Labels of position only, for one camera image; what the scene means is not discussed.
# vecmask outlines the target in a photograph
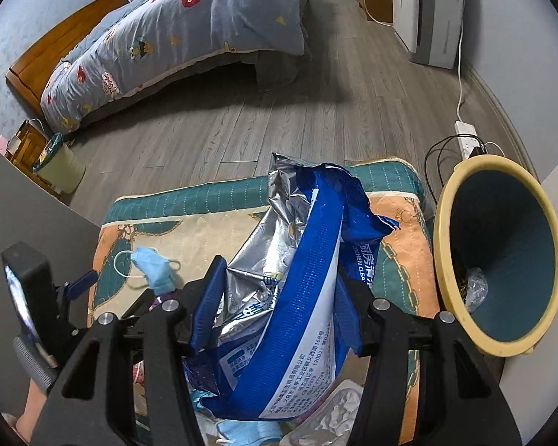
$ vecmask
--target face mask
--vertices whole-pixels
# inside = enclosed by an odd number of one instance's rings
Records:
[[[125,275],[118,270],[116,261],[124,253],[130,254],[130,260],[144,275]],[[137,247],[135,251],[120,251],[113,259],[113,268],[125,278],[146,278],[147,286],[153,290],[155,295],[162,295],[176,289],[171,263],[177,263],[177,269],[179,269],[180,262],[177,260],[170,260],[161,256],[154,248]]]
[[[227,439],[217,439],[219,444],[232,446],[259,446],[265,441],[279,442],[279,423],[269,421],[233,421],[227,419],[217,423],[219,434]]]

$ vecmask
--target wooden headboard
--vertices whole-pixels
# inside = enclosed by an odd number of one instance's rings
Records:
[[[60,60],[89,35],[105,15],[127,3],[128,0],[95,0],[73,13],[10,66],[6,80],[41,115],[43,90]]]

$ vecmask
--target metal bolt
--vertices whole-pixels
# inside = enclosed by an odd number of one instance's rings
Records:
[[[443,310],[438,314],[440,320],[444,323],[453,323],[455,321],[455,316],[451,314],[448,310]]]
[[[161,305],[161,308],[163,308],[165,311],[174,311],[179,306],[180,304],[178,303],[178,301],[172,298],[170,300],[164,301]]]
[[[97,321],[101,324],[101,325],[107,325],[109,323],[112,323],[113,318],[115,317],[115,315],[113,313],[111,313],[110,311],[107,311],[106,313],[103,313],[99,316],[99,318],[97,319]]]
[[[372,302],[372,306],[376,310],[388,310],[390,308],[390,302],[386,298],[377,298]]]

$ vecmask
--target yellow trash can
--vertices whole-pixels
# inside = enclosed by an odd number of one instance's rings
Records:
[[[50,139],[31,170],[63,193],[70,194],[81,182],[85,165],[76,158],[58,132]]]
[[[452,255],[484,271],[488,293],[472,314]],[[478,348],[499,357],[533,350],[558,310],[558,218],[537,180],[500,156],[457,165],[436,209],[434,265],[446,308]]]

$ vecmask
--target plastic bag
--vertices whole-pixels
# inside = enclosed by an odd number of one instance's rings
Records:
[[[273,155],[268,193],[270,209],[227,267],[209,344],[186,360],[219,418],[290,419],[328,390],[359,342],[337,262],[370,286],[380,240],[398,224],[373,214],[360,181],[332,164]]]
[[[483,303],[488,294],[488,282],[481,268],[470,268],[467,270],[467,296],[465,297],[465,308],[473,313]]]

